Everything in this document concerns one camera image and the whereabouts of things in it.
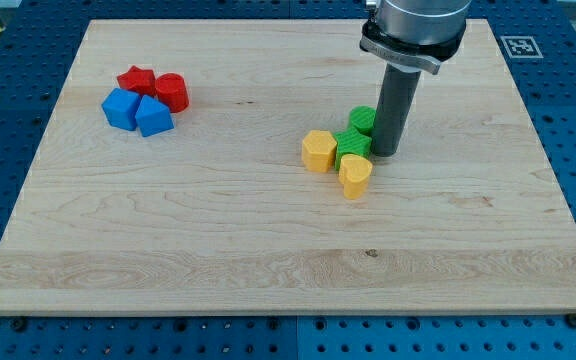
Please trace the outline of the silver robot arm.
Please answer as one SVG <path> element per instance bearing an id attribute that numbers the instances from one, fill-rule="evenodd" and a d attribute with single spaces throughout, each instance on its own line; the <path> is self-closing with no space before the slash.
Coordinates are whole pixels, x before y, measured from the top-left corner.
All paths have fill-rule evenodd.
<path id="1" fill-rule="evenodd" d="M 403 72 L 439 72 L 466 29 L 470 0 L 368 1 L 359 47 Z"/>

